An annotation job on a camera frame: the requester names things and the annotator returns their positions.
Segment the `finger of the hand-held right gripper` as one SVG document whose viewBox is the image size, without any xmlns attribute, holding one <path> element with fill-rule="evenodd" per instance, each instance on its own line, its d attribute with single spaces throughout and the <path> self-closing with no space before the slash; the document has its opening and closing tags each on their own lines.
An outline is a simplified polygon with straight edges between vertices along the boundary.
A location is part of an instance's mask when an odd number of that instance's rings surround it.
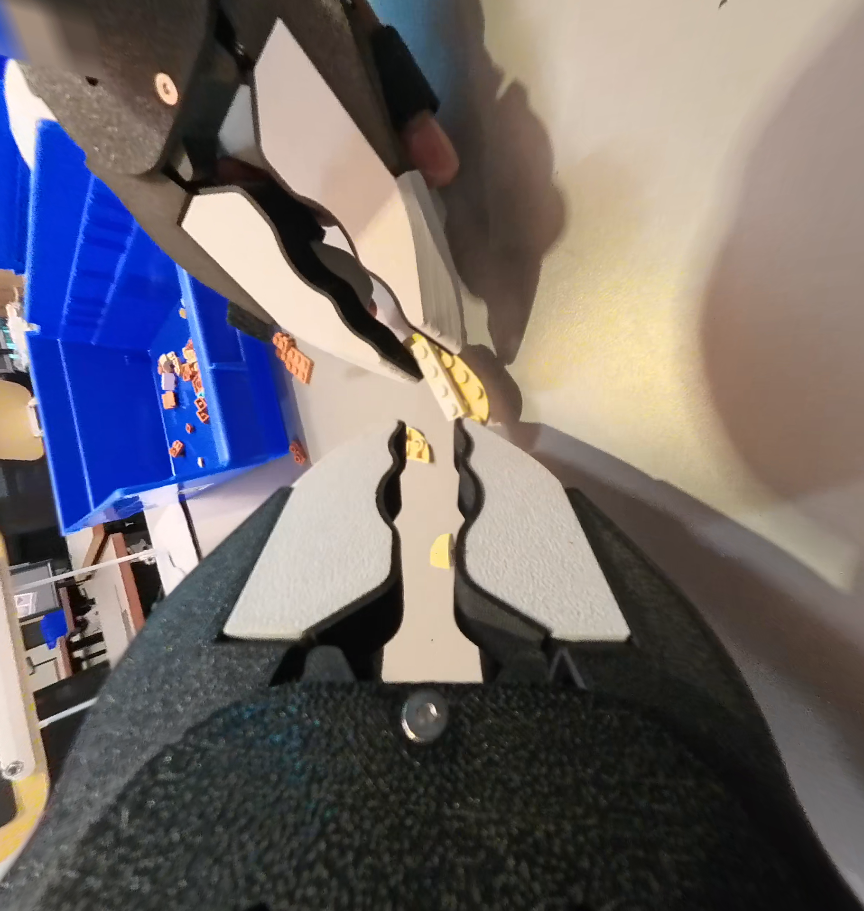
<svg viewBox="0 0 864 911">
<path fill-rule="evenodd" d="M 331 218 L 320 263 L 356 290 L 399 336 L 407 329 L 450 353 L 465 343 L 462 295 L 441 200 L 419 171 L 393 176 L 362 129 L 277 19 L 254 68 L 260 149 L 289 192 Z"/>
<path fill-rule="evenodd" d="M 356 288 L 331 270 L 307 233 L 270 218 L 279 191 L 253 185 L 206 188 L 188 199 L 180 225 L 282 330 L 370 372 L 418 382 L 415 358 L 372 316 Z"/>
</svg>

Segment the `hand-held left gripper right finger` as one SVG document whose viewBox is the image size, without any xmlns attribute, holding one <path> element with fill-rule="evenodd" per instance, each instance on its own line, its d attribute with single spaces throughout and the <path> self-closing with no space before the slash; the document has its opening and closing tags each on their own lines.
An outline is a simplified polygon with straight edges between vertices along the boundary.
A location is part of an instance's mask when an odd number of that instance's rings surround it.
<svg viewBox="0 0 864 911">
<path fill-rule="evenodd" d="M 555 647 L 631 642 L 631 627 L 561 482 L 474 421 L 455 426 L 455 619 L 484 675 L 548 675 Z"/>
</svg>

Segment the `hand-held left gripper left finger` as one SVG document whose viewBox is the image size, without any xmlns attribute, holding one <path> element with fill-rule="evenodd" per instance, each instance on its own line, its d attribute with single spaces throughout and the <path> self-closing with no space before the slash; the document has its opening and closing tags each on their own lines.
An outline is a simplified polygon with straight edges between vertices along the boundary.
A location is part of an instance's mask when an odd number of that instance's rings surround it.
<svg viewBox="0 0 864 911">
<path fill-rule="evenodd" d="M 358 679 L 380 679 L 403 622 L 406 427 L 392 420 L 314 463 L 292 486 L 222 633 L 303 654 L 333 647 Z"/>
</svg>

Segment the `tan half-round brick plate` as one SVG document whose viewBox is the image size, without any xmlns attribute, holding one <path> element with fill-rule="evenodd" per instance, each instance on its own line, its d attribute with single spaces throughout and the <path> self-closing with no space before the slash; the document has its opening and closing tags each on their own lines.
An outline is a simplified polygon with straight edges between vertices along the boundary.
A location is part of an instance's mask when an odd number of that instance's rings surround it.
<svg viewBox="0 0 864 911">
<path fill-rule="evenodd" d="M 445 365 L 452 374 L 469 407 L 470 414 L 463 419 L 470 419 L 481 425 L 485 425 L 490 416 L 490 404 L 483 388 L 482 381 L 480 381 L 473 370 L 461 357 L 449 353 L 437 344 L 436 346 L 443 355 Z"/>
</svg>

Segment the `wood-edged office desk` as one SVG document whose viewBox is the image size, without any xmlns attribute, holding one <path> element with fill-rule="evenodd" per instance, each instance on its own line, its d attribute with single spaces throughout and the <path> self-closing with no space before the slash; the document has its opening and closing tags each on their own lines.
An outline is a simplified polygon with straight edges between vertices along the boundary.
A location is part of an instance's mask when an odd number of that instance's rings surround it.
<svg viewBox="0 0 864 911">
<path fill-rule="evenodd" d="M 142 513 L 65 536 L 72 575 L 58 583 L 74 665 L 113 669 L 163 593 Z"/>
</svg>

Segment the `grey desk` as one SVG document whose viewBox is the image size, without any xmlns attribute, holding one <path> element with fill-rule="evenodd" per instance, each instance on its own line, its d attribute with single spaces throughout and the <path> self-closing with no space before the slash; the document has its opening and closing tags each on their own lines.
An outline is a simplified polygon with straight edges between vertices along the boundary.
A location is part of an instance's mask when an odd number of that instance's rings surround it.
<svg viewBox="0 0 864 911">
<path fill-rule="evenodd" d="M 864 2 L 373 2 L 502 422 L 748 659 L 864 689 Z"/>
</svg>

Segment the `person's right hand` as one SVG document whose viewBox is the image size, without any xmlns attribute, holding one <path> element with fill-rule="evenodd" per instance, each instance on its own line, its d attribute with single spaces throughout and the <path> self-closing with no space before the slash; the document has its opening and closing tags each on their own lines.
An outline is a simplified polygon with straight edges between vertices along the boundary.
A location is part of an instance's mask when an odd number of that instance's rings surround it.
<svg viewBox="0 0 864 911">
<path fill-rule="evenodd" d="M 413 117 L 405 125 L 401 140 L 409 163 L 430 188 L 444 188 L 454 181 L 459 157 L 432 112 L 422 111 Z"/>
</svg>

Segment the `pile of small bricks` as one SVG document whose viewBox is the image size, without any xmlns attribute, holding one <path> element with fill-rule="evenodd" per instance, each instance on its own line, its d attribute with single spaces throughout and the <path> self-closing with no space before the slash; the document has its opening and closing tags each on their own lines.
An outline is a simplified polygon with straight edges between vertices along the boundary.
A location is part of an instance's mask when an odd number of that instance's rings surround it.
<svg viewBox="0 0 864 911">
<path fill-rule="evenodd" d="M 191 339 L 156 344 L 151 350 L 154 404 L 164 442 L 167 467 L 175 477 L 216 468 L 217 422 L 204 381 L 202 364 Z"/>
</svg>

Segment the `plywood chair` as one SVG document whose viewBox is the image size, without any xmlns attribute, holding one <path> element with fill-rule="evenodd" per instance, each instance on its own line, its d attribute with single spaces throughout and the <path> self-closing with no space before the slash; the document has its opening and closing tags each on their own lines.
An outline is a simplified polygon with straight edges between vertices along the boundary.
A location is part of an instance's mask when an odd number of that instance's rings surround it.
<svg viewBox="0 0 864 911">
<path fill-rule="evenodd" d="M 0 460 L 36 461 L 45 453 L 33 394 L 0 378 Z"/>
<path fill-rule="evenodd" d="M 0 533 L 0 775 L 16 813 L 0 826 L 0 864 L 13 860 L 46 809 L 51 781 L 37 706 L 28 682 L 27 651 L 16 587 Z"/>
</svg>

